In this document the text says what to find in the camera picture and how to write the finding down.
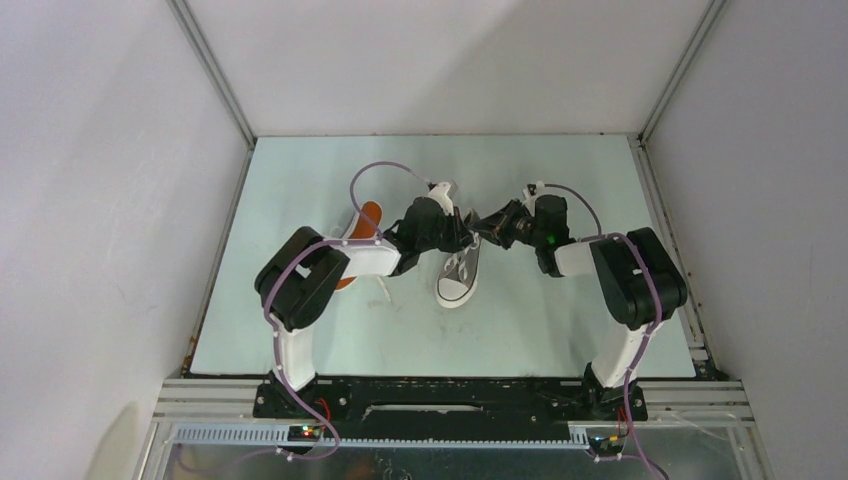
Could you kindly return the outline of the grey canvas sneaker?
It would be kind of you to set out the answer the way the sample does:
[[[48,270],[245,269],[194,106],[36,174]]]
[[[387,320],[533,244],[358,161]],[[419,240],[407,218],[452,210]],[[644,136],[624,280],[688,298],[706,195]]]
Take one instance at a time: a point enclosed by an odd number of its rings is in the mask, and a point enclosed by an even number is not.
[[[478,285],[481,248],[482,239],[473,232],[472,243],[446,259],[435,284],[439,305],[458,308],[473,296]]]

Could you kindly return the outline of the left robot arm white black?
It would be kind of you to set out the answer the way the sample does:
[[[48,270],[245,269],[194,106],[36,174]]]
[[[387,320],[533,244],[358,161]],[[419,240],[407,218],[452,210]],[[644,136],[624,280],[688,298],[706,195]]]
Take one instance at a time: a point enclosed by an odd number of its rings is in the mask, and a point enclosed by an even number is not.
[[[254,282],[273,332],[273,372],[283,383],[278,404],[297,417],[314,408],[316,390],[309,384],[316,376],[313,325],[341,280],[400,276],[426,252],[460,252],[472,244],[470,224],[477,218],[472,209],[462,214],[457,206],[445,209],[422,196],[381,237],[327,238],[309,226],[297,229]]]

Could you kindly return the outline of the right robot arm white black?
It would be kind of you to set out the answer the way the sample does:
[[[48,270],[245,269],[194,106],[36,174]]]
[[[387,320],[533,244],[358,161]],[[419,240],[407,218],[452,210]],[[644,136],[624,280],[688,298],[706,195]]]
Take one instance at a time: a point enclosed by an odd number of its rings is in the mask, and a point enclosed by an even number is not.
[[[470,220],[469,229],[503,249],[531,247],[541,272],[552,278],[590,275],[598,281],[614,320],[600,352],[587,365],[581,392],[585,411],[606,418],[622,403],[618,387],[630,385],[650,340],[682,307],[688,290],[682,274],[649,227],[626,234],[572,236],[568,205],[554,194],[511,200],[495,213]]]

